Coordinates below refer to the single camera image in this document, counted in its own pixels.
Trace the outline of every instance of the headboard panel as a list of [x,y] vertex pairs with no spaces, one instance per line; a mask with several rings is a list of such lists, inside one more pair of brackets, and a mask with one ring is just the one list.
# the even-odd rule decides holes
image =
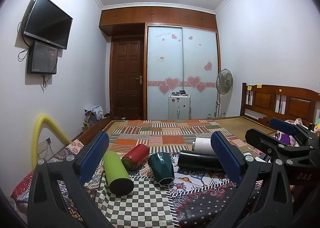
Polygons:
[[[280,101],[276,106],[276,96]],[[281,113],[282,97],[286,96],[284,114]],[[320,93],[313,90],[279,85],[247,85],[242,83],[242,99],[240,116],[249,117],[269,126],[272,117],[281,120],[301,118],[305,126],[313,122],[316,101],[320,101]],[[245,115],[245,109],[266,115],[255,119]]]

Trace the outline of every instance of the green tumbler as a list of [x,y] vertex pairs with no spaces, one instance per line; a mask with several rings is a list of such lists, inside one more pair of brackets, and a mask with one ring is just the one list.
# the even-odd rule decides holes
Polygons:
[[152,169],[155,180],[160,185],[167,185],[174,180],[173,165],[168,153],[158,152],[151,155],[148,164]]
[[103,165],[111,193],[122,196],[133,190],[133,181],[115,151],[107,151],[104,154]]

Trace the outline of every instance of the standing fan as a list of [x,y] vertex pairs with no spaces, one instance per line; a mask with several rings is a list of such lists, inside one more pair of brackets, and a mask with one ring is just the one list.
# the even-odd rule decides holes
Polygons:
[[219,109],[218,109],[218,117],[219,117],[219,110],[220,110],[220,103],[218,103],[218,96],[220,97],[219,94],[228,93],[231,89],[232,83],[233,83],[233,78],[232,78],[231,72],[228,69],[223,69],[218,74],[217,81],[216,81],[216,87],[217,87],[218,93],[217,93],[217,101],[216,101],[216,108],[214,111],[214,117],[217,116],[218,106],[219,106]]

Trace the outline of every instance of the tv screen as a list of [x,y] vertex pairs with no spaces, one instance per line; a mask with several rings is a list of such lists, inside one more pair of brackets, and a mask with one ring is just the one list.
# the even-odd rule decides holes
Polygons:
[[67,49],[72,17],[50,0],[36,0],[23,34],[58,48]]

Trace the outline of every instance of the sliding wardrobe door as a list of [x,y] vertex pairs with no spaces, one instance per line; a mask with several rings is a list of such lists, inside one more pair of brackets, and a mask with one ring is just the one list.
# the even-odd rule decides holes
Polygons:
[[217,89],[216,33],[183,28],[184,90],[191,96],[191,119],[213,118]]
[[147,75],[148,120],[167,120],[168,96],[183,88],[182,28],[148,28]]

